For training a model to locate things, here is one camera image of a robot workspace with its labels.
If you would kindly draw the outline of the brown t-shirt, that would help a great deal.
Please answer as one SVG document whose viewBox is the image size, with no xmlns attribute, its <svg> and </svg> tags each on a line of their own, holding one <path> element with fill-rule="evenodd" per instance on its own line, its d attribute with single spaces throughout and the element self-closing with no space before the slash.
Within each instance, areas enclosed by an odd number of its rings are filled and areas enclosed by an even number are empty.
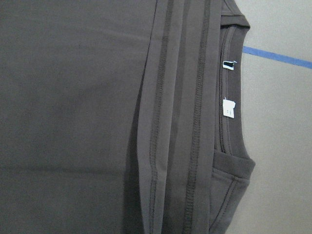
<svg viewBox="0 0 312 234">
<path fill-rule="evenodd" d="M 1 1 L 1 233 L 224 234 L 249 28 L 233 0 Z"/>
</svg>

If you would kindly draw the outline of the blue tape strip near collar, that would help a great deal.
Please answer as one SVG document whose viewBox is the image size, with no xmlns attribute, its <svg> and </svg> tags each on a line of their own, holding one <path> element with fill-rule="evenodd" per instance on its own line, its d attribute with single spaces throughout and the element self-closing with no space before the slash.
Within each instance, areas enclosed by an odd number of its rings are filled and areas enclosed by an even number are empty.
<svg viewBox="0 0 312 234">
<path fill-rule="evenodd" d="M 281 54 L 277 54 L 277 53 L 273 53 L 273 52 L 269 52 L 269 51 L 264 51 L 264 50 L 252 48 L 249 46 L 243 46 L 242 51 L 245 54 L 250 54 L 250 55 L 254 55 L 254 56 L 258 56 L 258 57 L 262 57 L 262 58 L 266 58 L 266 59 L 271 59 L 271 60 L 276 60 L 279 62 L 284 62 L 284 63 L 288 63 L 288 64 L 292 64 L 292 65 L 296 65 L 296 66 L 301 66 L 301 67 L 305 67 L 305 68 L 309 68 L 309 69 L 312 68 L 312 62 L 311 61 L 302 60 L 299 58 L 289 57 L 289 56 L 285 56 L 285 55 L 281 55 Z"/>
</svg>

